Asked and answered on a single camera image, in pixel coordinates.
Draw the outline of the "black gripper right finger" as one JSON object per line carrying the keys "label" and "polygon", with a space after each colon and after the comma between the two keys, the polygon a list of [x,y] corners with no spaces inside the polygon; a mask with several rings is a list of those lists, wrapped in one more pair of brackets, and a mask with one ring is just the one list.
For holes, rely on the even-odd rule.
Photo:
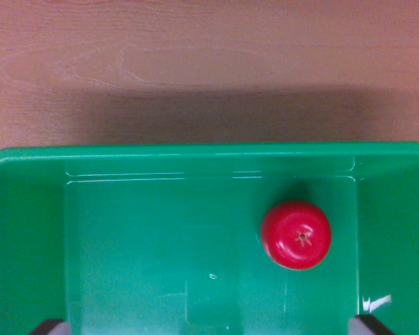
{"label": "black gripper right finger", "polygon": [[359,314],[348,321],[349,335],[395,335],[379,319],[371,314]]}

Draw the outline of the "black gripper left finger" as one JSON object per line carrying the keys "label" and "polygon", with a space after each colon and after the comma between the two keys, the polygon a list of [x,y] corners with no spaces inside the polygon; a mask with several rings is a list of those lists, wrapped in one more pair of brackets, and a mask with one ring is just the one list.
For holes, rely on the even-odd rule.
{"label": "black gripper left finger", "polygon": [[71,324],[62,319],[42,321],[29,335],[71,335]]}

